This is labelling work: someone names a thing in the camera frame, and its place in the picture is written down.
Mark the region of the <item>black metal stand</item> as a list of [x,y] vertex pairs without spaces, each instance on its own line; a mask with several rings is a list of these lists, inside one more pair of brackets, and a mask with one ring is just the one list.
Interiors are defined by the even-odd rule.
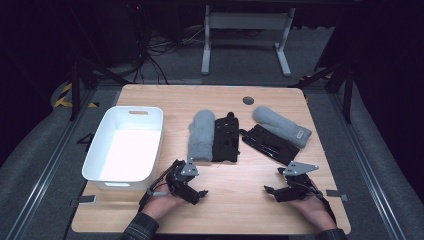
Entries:
[[344,87],[342,114],[345,121],[351,123],[351,102],[354,83],[354,65],[352,63],[339,63],[327,67],[312,76],[303,76],[301,80],[289,85],[289,88],[302,89],[320,79],[329,76],[329,80],[325,85],[327,93],[337,93],[341,87]]
[[128,81],[108,70],[106,67],[101,66],[99,63],[96,63],[93,60],[82,58],[78,56],[72,67],[71,67],[71,90],[72,90],[72,113],[70,120],[73,121],[79,115],[79,112],[82,108],[81,100],[81,87],[80,83],[83,83],[87,90],[95,90],[98,86],[97,78],[94,76],[93,71],[96,70],[101,74],[105,75],[107,78],[118,83],[121,86],[128,84]]

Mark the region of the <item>grey tape strip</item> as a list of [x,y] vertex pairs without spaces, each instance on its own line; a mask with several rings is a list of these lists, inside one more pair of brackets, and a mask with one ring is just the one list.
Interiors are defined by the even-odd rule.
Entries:
[[349,201],[349,197],[347,196],[347,194],[341,193],[338,190],[329,190],[329,189],[326,189],[325,191],[326,191],[327,196],[329,196],[329,197],[338,197],[343,202],[348,202]]

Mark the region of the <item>white plastic bin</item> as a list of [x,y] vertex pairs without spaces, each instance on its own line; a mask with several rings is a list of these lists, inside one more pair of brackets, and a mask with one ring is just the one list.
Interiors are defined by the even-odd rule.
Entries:
[[89,147],[82,176],[100,189],[146,190],[157,174],[163,119],[157,107],[108,109]]

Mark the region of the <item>aluminium floor rail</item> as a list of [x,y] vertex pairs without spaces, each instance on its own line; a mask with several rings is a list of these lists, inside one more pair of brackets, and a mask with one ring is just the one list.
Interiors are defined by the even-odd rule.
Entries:
[[80,100],[79,104],[76,104],[76,101],[73,101],[74,107],[79,107],[79,110],[71,115],[71,119],[67,122],[66,127],[60,139],[58,140],[52,155],[43,168],[43,171],[38,180],[31,189],[29,197],[27,198],[24,206],[22,207],[19,215],[17,216],[14,224],[12,225],[4,240],[22,239],[63,159],[64,151],[69,145],[71,136],[77,128],[94,95],[94,90],[87,90],[82,97],[78,97],[78,100]]
[[345,119],[341,101],[339,100],[336,94],[329,94],[328,97],[331,102],[331,105],[337,113],[339,120],[341,121],[341,124],[349,139],[349,142],[354,149],[359,170],[371,194],[373,202],[382,218],[382,221],[388,231],[390,239],[406,240],[405,234],[398,222],[397,217],[393,212],[391,205],[389,204],[387,196],[383,191],[375,172],[373,171],[368,161],[368,158],[364,152],[362,145],[359,142],[359,138],[357,137],[353,126],[349,124]]

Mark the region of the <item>yellow black hazard tape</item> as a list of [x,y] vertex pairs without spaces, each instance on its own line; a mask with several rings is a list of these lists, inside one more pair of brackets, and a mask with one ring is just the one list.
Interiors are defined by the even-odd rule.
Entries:
[[67,83],[62,89],[58,99],[54,103],[54,107],[72,107],[73,103],[71,101],[67,101],[66,97],[70,93],[72,88],[71,83]]

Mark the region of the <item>person's left hand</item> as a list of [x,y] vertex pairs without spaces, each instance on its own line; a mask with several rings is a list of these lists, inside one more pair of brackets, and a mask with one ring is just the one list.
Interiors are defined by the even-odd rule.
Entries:
[[154,220],[159,220],[175,208],[184,205],[185,203],[186,201],[184,199],[176,197],[172,194],[160,197],[152,197],[141,210],[141,212],[150,216]]

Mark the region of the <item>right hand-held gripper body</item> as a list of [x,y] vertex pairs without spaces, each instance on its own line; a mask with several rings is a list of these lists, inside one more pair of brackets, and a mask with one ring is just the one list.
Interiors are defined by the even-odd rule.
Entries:
[[288,186],[282,189],[282,202],[303,200],[308,195],[321,196],[322,192],[312,184],[308,172],[318,170],[317,165],[291,161],[285,170]]

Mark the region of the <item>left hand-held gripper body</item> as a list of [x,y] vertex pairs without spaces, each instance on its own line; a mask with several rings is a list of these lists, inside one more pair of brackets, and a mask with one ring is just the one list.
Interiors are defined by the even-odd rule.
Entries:
[[[198,191],[189,186],[189,182],[199,175],[197,167],[192,162],[186,162],[183,168],[172,168],[172,164],[168,167],[158,179],[156,179],[147,189],[147,198],[151,196],[159,197],[168,194],[175,195],[184,199],[193,205],[196,205],[198,199]],[[168,192],[159,192],[157,188],[160,185],[166,185]]]

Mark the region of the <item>white metal desk frame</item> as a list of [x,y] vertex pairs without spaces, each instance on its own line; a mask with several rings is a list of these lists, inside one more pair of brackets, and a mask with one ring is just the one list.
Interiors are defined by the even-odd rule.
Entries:
[[201,64],[201,74],[208,75],[211,59],[210,31],[212,29],[241,30],[280,30],[281,40],[274,44],[283,75],[289,77],[291,70],[285,56],[285,45],[294,20],[296,9],[290,8],[286,13],[240,13],[215,12],[210,5],[205,6],[204,17],[204,48]]

